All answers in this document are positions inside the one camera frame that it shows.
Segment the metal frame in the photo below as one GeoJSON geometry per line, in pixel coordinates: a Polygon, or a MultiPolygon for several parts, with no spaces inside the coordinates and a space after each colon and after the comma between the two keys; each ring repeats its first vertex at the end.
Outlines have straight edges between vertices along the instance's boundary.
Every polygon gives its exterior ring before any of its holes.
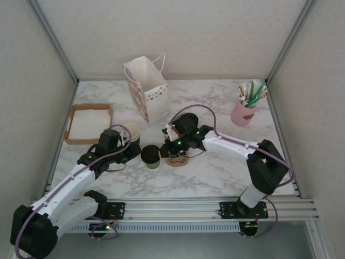
{"type": "Polygon", "coordinates": [[[45,34],[46,38],[52,45],[56,55],[61,61],[61,64],[63,65],[64,69],[72,79],[72,81],[77,84],[79,82],[77,76],[74,73],[74,70],[68,61],[64,51],[62,50],[53,30],[51,29],[49,22],[47,18],[45,17],[44,13],[42,12],[42,9],[39,5],[39,3],[36,0],[25,0],[27,5],[29,6],[32,14],[34,15],[35,19],[37,20],[38,25],[43,30],[43,33],[45,34]]]}
{"type": "Polygon", "coordinates": [[[306,221],[310,242],[314,249],[316,259],[332,259],[335,258],[328,241],[325,237],[325,232],[322,229],[320,221],[306,221]]]}
{"type": "MultiPolygon", "coordinates": [[[[109,199],[109,202],[125,202],[125,215],[121,222],[225,222],[246,220],[222,220],[218,215],[221,201],[236,201],[238,197],[161,198],[161,199],[109,199]]],[[[312,199],[271,196],[277,208],[278,220],[318,220],[312,199]]],[[[269,218],[274,221],[273,207],[267,203],[269,218]]]]}
{"type": "Polygon", "coordinates": [[[306,20],[308,19],[310,13],[313,10],[313,7],[317,3],[318,0],[307,0],[306,4],[302,8],[301,13],[299,14],[294,26],[292,27],[291,32],[289,33],[286,41],[284,42],[283,47],[281,48],[272,68],[267,76],[267,84],[270,85],[273,78],[277,75],[281,65],[283,64],[284,60],[286,59],[292,45],[296,41],[299,33],[301,32],[306,20]]]}

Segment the white paper bag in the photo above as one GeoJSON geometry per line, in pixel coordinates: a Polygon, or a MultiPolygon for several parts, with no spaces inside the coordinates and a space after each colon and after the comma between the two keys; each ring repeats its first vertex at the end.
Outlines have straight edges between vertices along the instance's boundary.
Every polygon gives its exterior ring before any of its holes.
{"type": "Polygon", "coordinates": [[[133,102],[148,125],[162,120],[168,113],[168,85],[161,74],[164,61],[165,52],[152,62],[143,56],[123,65],[133,102]],[[162,55],[159,71],[153,62],[162,55]]]}

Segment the paper cup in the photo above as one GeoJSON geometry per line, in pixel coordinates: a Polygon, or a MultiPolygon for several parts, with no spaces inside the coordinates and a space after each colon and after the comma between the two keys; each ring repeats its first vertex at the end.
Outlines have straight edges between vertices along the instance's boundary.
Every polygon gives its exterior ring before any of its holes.
{"type": "Polygon", "coordinates": [[[155,145],[148,145],[142,149],[140,156],[148,168],[156,169],[160,165],[159,150],[155,145]]]}
{"type": "MultiPolygon", "coordinates": [[[[127,122],[124,124],[124,127],[128,128],[130,134],[132,135],[131,142],[140,142],[140,129],[137,124],[133,122],[127,122]]],[[[125,130],[123,130],[123,132],[125,136],[128,137],[128,133],[125,130]]]]}
{"type": "Polygon", "coordinates": [[[240,127],[247,126],[250,121],[252,120],[255,112],[257,111],[257,107],[255,108],[247,108],[241,104],[238,100],[235,108],[231,113],[231,121],[240,127]]]}

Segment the pink cup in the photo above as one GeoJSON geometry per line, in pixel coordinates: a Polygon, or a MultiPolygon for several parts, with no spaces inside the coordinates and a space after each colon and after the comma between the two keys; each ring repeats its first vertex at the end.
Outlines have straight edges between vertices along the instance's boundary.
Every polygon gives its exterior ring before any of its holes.
{"type": "Polygon", "coordinates": [[[244,127],[247,126],[251,119],[253,118],[256,110],[258,108],[247,108],[244,107],[241,102],[238,100],[235,108],[231,113],[231,121],[237,126],[244,127]]]}

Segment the white marble table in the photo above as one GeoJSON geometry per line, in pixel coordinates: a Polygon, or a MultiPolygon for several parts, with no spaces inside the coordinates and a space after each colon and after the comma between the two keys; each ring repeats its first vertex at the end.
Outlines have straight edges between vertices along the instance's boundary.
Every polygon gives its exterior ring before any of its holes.
{"type": "MultiPolygon", "coordinates": [[[[247,141],[272,141],[281,152],[277,132],[268,104],[256,112],[251,123],[238,127],[230,120],[237,101],[237,87],[248,80],[168,80],[169,114],[159,125],[148,127],[132,102],[126,81],[85,81],[78,88],[75,104],[109,103],[114,115],[113,123],[134,122],[139,125],[141,146],[161,146],[161,129],[180,109],[191,104],[204,104],[217,115],[217,129],[226,135],[247,141]]],[[[204,108],[192,108],[199,117],[199,125],[213,125],[211,113],[204,108]]],[[[88,145],[63,143],[57,168],[52,181],[56,186],[74,167],[79,157],[88,150],[88,145]]],[[[190,151],[190,156],[199,153],[190,151]]],[[[111,165],[111,169],[123,165],[111,165]]],[[[164,198],[164,197],[211,197],[238,196],[250,184],[246,166],[220,154],[205,152],[190,159],[184,167],[170,167],[161,160],[159,168],[148,169],[140,156],[127,163],[119,172],[104,172],[89,189],[97,190],[108,198],[164,198]]],[[[292,184],[275,191],[277,195],[294,193],[292,184]]]]}

